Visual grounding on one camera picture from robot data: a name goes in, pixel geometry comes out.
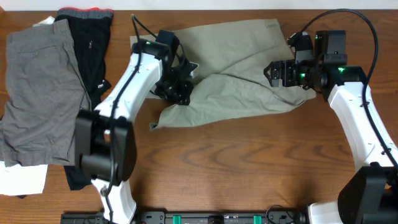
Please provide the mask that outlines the khaki green shorts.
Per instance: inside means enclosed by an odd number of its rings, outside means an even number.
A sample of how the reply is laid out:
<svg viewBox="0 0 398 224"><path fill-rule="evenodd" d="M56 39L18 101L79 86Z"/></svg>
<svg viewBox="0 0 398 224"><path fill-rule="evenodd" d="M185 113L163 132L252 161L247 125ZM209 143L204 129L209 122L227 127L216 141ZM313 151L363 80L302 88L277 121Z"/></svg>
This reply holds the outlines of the khaki green shorts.
<svg viewBox="0 0 398 224"><path fill-rule="evenodd" d="M292 59L277 19L255 19L175 31L197 63L190 104L164 109L159 128L191 128L226 119L287 113L316 96L300 87L273 88L263 70Z"/></svg>

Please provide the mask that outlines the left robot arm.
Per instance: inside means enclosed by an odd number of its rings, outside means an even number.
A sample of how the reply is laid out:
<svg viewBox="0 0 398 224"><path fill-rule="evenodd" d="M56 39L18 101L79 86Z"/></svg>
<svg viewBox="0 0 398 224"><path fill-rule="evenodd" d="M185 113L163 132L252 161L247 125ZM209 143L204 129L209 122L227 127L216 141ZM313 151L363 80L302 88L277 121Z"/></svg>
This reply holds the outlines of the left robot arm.
<svg viewBox="0 0 398 224"><path fill-rule="evenodd" d="M174 67L175 53L161 42L140 39L132 45L126 71L93 111L75 120L75 165L91 179L104 205L104 223L131 223L137 209L129 178L137 160L134 121L147 94L189 104L190 79L198 64L186 56Z"/></svg>

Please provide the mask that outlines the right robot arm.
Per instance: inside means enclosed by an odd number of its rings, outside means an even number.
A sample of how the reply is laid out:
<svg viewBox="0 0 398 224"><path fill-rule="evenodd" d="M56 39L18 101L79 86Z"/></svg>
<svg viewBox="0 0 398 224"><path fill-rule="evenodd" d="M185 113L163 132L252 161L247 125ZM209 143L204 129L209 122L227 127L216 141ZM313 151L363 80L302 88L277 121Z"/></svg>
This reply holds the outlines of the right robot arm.
<svg viewBox="0 0 398 224"><path fill-rule="evenodd" d="M264 75L272 87L318 90L336 113L353 155L356 173L335 201L313 203L307 223L397 223L397 146L373 103L363 69L281 60Z"/></svg>

